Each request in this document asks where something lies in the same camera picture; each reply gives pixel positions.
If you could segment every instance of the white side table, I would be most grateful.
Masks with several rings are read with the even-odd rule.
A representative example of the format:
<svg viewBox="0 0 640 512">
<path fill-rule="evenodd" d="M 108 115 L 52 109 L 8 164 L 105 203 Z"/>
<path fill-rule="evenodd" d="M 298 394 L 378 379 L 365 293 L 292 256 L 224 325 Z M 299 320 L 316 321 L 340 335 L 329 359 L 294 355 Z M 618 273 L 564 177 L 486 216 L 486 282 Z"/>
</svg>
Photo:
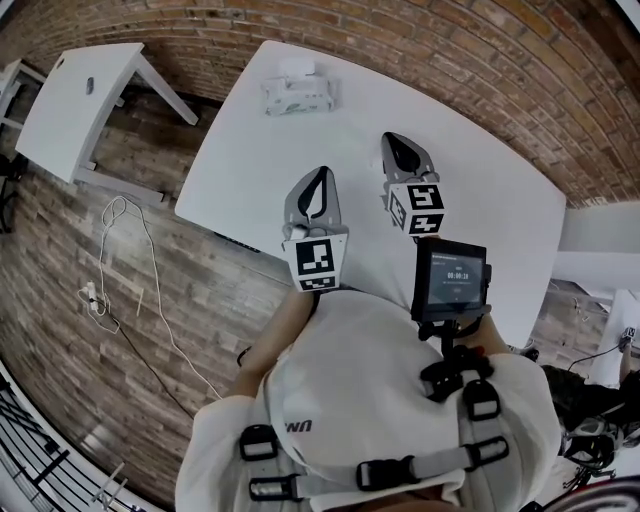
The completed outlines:
<svg viewBox="0 0 640 512">
<path fill-rule="evenodd" d="M 8 119 L 6 115 L 11 100 L 13 100 L 15 95 L 18 93 L 18 89 L 20 89 L 20 86 L 22 85 L 22 82 L 18 80 L 20 73 L 29 75 L 40 83 L 44 83 L 46 80 L 46 77 L 23 64 L 20 59 L 7 65 L 2 73 L 0 73 L 0 125 L 6 124 L 7 126 L 17 130 L 22 129 L 22 124 L 17 121 L 13 121 L 12 119 Z"/>
<path fill-rule="evenodd" d="M 163 194 L 95 172 L 91 154 L 120 94 L 138 73 L 191 125 L 198 117 L 142 54 L 142 43 L 68 50 L 60 55 L 24 124 L 16 149 L 58 178 L 84 181 L 160 204 Z"/>
</svg>

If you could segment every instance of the handheld device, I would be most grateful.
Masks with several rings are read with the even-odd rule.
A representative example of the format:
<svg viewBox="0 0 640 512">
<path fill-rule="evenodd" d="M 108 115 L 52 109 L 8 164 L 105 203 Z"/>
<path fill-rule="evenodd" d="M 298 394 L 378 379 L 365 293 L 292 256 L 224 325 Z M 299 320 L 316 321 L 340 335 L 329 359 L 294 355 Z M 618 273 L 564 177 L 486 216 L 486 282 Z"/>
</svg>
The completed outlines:
<svg viewBox="0 0 640 512">
<path fill-rule="evenodd" d="M 418 336 L 442 339 L 443 354 L 453 340 L 477 330 L 480 319 L 489 311 L 487 292 L 491 265 L 487 250 L 477 245 L 424 237 L 417 240 L 416 280 L 411 318 L 418 323 Z M 460 330 L 459 318 L 473 320 Z"/>
<path fill-rule="evenodd" d="M 393 225 L 414 241 L 438 233 L 446 210 L 429 153 L 393 132 L 385 132 L 380 144 L 386 178 L 382 199 Z"/>
<path fill-rule="evenodd" d="M 323 165 L 305 175 L 284 204 L 284 257 L 301 292 L 338 288 L 349 229 L 342 224 L 333 172 Z"/>
</svg>

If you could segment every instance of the white cable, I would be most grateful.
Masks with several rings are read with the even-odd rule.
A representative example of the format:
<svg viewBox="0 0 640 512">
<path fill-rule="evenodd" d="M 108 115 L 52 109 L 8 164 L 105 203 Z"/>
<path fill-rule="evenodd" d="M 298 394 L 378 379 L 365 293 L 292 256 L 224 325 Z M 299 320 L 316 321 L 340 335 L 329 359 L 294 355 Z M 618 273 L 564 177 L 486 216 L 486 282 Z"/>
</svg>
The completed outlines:
<svg viewBox="0 0 640 512">
<path fill-rule="evenodd" d="M 87 307 L 87 315 L 89 315 L 91 317 L 91 319 L 96 323 L 96 325 L 98 327 L 100 327 L 100 329 L 103 329 L 103 330 L 105 330 L 107 332 L 110 332 L 111 334 L 118 334 L 118 331 L 120 330 L 120 322 L 118 322 L 115 318 L 111 317 L 111 320 L 113 320 L 115 322 L 115 324 L 116 324 L 116 330 L 115 331 L 112 331 L 111 329 L 106 328 L 104 325 L 102 325 L 100 322 L 98 322 L 98 319 L 91 314 L 91 307 L 90 307 L 91 301 L 90 300 L 84 300 L 82 298 L 82 295 L 80 295 L 82 292 L 86 293 L 87 296 L 89 295 L 89 292 L 88 292 L 88 290 L 86 288 L 83 288 L 82 290 L 78 290 L 76 292 L 76 295 L 78 296 L 78 298 L 82 302 L 84 302 L 85 306 Z"/>
<path fill-rule="evenodd" d="M 138 298 L 138 309 L 136 310 L 136 317 L 140 316 L 140 308 L 142 307 L 142 297 L 144 297 L 144 288 L 140 288 L 140 297 Z"/>
<path fill-rule="evenodd" d="M 116 203 L 118 203 L 118 201 L 122 202 L 122 209 L 121 210 L 116 210 L 115 205 Z M 135 207 L 138 210 L 138 213 L 140 214 L 135 215 L 129 211 L 127 211 L 127 205 L 131 205 L 133 207 Z M 107 222 L 106 221 L 106 214 L 107 212 L 111 210 L 111 219 Z M 156 277 L 156 291 L 158 293 L 158 314 L 160 315 L 160 318 L 162 318 L 162 321 L 164 322 L 164 325 L 167 327 L 167 331 L 169 333 L 169 339 L 171 340 L 171 345 L 173 346 L 173 348 L 184 358 L 184 360 L 189 363 L 189 366 L 191 367 L 191 369 L 193 370 L 193 373 L 195 373 L 198 377 L 200 377 L 200 379 L 202 379 L 204 382 L 206 382 L 207 386 L 209 386 L 211 388 L 211 390 L 214 392 L 214 394 L 216 395 L 216 397 L 219 400 L 222 400 L 222 397 L 220 396 L 220 393 L 218 393 L 218 390 L 213 386 L 213 384 L 211 384 L 211 382 L 209 382 L 205 377 L 203 377 L 200 372 L 198 372 L 198 370 L 196 370 L 195 366 L 193 366 L 193 363 L 191 362 L 191 360 L 189 359 L 189 357 L 187 357 L 187 354 L 185 354 L 182 349 L 180 349 L 180 347 L 178 347 L 178 345 L 176 345 L 175 340 L 173 339 L 173 332 L 171 331 L 171 327 L 169 326 L 169 322 L 167 322 L 167 319 L 164 317 L 164 313 L 162 312 L 162 295 L 160 293 L 160 278 L 158 277 L 158 266 L 156 264 L 156 253 L 154 250 L 154 246 L 153 246 L 153 240 L 151 239 L 151 235 L 149 234 L 149 230 L 147 229 L 147 224 L 146 221 L 144 220 L 144 214 L 142 213 L 141 208 L 135 204 L 134 202 L 130 201 L 129 199 L 127 199 L 126 197 L 123 196 L 118 196 L 115 197 L 111 200 L 111 202 L 105 207 L 105 209 L 102 212 L 102 225 L 104 226 L 104 230 L 102 232 L 102 243 L 100 245 L 100 260 L 98 262 L 98 266 L 100 269 L 100 294 L 102 295 L 102 302 L 103 302 L 103 310 L 102 313 L 97 312 L 99 316 L 103 316 L 105 314 L 105 312 L 110 312 L 111 311 L 111 302 L 109 300 L 109 297 L 107 296 L 106 292 L 104 291 L 104 273 L 102 270 L 102 256 L 104 253 L 104 245 L 105 245 L 105 241 L 107 240 L 107 234 L 109 233 L 109 230 L 113 227 L 116 219 L 118 219 L 120 216 L 122 216 L 124 213 L 128 213 L 129 215 L 133 215 L 134 217 L 137 217 L 138 219 L 140 219 L 142 221 L 142 227 L 144 228 L 144 232 L 147 235 L 147 239 L 149 240 L 149 244 L 151 245 L 151 258 L 153 260 L 153 272 L 155 274 Z M 96 318 L 91 315 L 91 313 L 89 313 L 89 315 L 91 316 L 91 318 L 93 318 L 94 322 L 96 322 L 102 329 L 105 329 L 109 332 L 111 332 L 112 334 L 115 334 L 118 332 L 118 330 L 116 329 L 116 331 L 111 331 L 109 329 L 107 329 L 106 327 L 103 327 L 102 325 L 100 325 L 98 323 L 98 321 L 96 320 Z"/>
</svg>

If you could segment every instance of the plug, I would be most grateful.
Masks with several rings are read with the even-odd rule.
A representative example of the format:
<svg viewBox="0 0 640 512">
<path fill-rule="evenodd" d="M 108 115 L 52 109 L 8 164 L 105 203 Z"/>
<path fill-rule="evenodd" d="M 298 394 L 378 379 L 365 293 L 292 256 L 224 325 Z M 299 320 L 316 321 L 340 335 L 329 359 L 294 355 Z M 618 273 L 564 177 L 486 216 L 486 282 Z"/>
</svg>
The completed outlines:
<svg viewBox="0 0 640 512">
<path fill-rule="evenodd" d="M 93 283 L 93 281 L 89 281 L 87 283 L 87 292 L 89 295 L 89 306 L 91 307 L 92 311 L 95 311 L 97 313 L 98 303 L 96 302 L 96 300 L 98 299 L 98 295 L 96 294 L 96 285 Z"/>
</svg>

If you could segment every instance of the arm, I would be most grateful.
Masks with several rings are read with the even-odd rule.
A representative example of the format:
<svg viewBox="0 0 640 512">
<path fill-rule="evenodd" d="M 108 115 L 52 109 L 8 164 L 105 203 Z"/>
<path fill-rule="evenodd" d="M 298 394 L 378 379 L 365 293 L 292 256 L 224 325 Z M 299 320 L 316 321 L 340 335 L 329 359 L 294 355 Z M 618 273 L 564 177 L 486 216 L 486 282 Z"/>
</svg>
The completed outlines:
<svg viewBox="0 0 640 512">
<path fill-rule="evenodd" d="M 627 345 L 622 353 L 622 361 L 620 361 L 620 385 L 631 373 L 631 343 Z"/>
<path fill-rule="evenodd" d="M 291 288 L 258 340 L 242 361 L 242 368 L 226 396 L 254 397 L 260 382 L 273 368 L 278 356 L 291 345 L 307 325 L 313 308 L 313 293 Z"/>
<path fill-rule="evenodd" d="M 471 322 L 463 321 L 461 323 L 463 327 L 466 327 Z M 502 336 L 500 336 L 490 313 L 487 313 L 482 317 L 478 330 L 469 336 L 460 338 L 460 343 L 463 343 L 469 348 L 483 347 L 484 353 L 487 356 L 511 353 L 509 347 L 507 347 L 507 344 L 502 339 Z"/>
</svg>

